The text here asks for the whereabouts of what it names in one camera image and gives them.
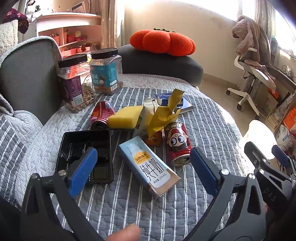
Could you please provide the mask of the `left operator hand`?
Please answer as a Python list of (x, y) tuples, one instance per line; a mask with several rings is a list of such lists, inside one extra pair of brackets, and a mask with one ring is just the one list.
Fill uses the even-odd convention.
[(106, 241), (138, 241), (141, 230), (138, 225), (131, 223), (124, 229), (114, 232), (106, 238)]

